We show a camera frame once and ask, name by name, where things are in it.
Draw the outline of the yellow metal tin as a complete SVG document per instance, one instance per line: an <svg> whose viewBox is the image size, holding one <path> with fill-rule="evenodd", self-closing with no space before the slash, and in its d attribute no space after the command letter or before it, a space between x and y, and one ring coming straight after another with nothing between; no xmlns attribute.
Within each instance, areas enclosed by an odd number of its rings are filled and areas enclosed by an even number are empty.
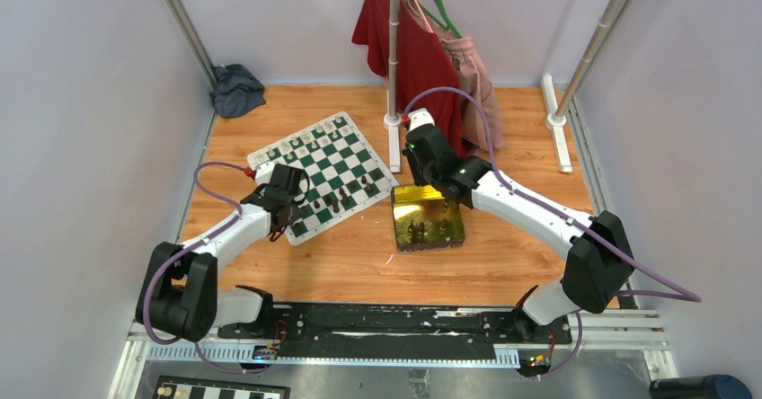
<svg viewBox="0 0 762 399"><path fill-rule="evenodd" d="M466 239L460 205L447 201L432 186L399 185L392 189L394 237L399 253L427 252L461 247ZM446 218L448 230L439 232ZM426 235L416 235L417 225L426 225Z"/></svg>

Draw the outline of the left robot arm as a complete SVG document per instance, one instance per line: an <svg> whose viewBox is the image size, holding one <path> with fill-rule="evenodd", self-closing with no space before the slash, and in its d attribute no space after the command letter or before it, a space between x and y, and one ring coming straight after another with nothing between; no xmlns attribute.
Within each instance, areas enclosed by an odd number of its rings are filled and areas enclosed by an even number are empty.
<svg viewBox="0 0 762 399"><path fill-rule="evenodd" d="M222 198L230 215L201 235L179 244L161 242L152 251L135 313L152 341L198 342L232 324L254 339L273 332L271 294L251 286L221 291L218 276L249 246L275 242L297 222L310 180L300 168L273 162L243 172L255 189L240 201Z"/></svg>

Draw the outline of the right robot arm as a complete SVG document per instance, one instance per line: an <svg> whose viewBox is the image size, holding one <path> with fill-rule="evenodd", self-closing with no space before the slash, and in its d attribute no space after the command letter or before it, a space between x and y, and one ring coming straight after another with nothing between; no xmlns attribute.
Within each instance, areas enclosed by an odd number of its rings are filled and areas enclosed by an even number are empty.
<svg viewBox="0 0 762 399"><path fill-rule="evenodd" d="M620 218L566 208L511 181L478 156L461 158L432 123L412 124L404 155L417 184L446 200L504 219L544 243L565 262L563 275L530 289L515 308L513 330L536 342L549 324L577 310L602 313L634 269Z"/></svg>

